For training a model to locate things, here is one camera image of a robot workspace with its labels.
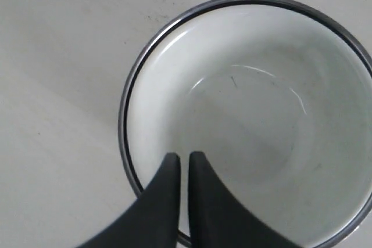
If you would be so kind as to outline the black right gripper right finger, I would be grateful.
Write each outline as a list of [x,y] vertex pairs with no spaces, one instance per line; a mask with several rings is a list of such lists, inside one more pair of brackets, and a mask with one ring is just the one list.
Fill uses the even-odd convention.
[[203,152],[189,157],[188,218],[192,247],[295,247],[232,195]]

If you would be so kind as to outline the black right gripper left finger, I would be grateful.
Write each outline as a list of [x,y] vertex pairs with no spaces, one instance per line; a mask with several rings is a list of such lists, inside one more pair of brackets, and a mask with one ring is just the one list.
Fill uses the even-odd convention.
[[138,199],[81,247],[176,247],[180,182],[180,158],[168,153]]

